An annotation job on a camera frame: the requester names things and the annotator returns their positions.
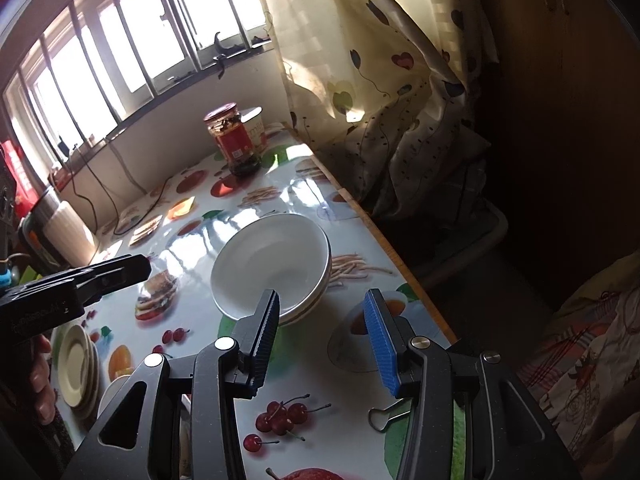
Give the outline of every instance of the glass jar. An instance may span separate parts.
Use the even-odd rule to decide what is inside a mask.
[[[235,176],[247,176],[260,168],[260,156],[246,132],[238,105],[229,103],[209,112],[204,122],[216,139],[227,163]]]

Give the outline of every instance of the red bag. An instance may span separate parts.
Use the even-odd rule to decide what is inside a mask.
[[[2,142],[2,148],[4,149],[4,160],[9,167],[9,171],[11,171],[11,174],[14,176],[16,184],[15,215],[17,218],[24,218],[38,201],[38,194],[36,190],[33,189],[24,171],[21,160],[24,156],[22,150],[20,150],[20,154],[18,154],[10,140]]]

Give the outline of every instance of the wooden cabinet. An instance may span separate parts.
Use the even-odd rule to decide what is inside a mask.
[[[478,131],[508,248],[548,301],[640,246],[640,48],[607,0],[481,0]]]

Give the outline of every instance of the window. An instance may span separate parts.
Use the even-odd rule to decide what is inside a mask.
[[[268,41],[260,0],[71,0],[4,90],[41,178],[66,149],[109,140],[127,118],[192,73]]]

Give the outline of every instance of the blue gripper pad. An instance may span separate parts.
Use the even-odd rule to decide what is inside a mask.
[[[264,378],[267,375],[267,365],[271,358],[271,349],[276,339],[278,330],[278,319],[280,317],[280,297],[277,292],[271,293],[270,290],[265,291],[260,298],[260,302],[267,301],[270,304],[267,307],[268,313],[264,320],[261,331],[257,335],[256,345],[254,349],[254,379],[252,388],[256,390],[264,384]]]
[[[386,309],[384,300],[380,308]],[[378,371],[382,383],[389,389],[394,397],[400,390],[400,378],[398,376],[398,354],[394,349],[391,336],[386,329],[385,322],[380,314],[379,307],[372,290],[367,291],[364,296],[364,321],[367,324],[369,339],[373,348],[373,353],[378,364]]]

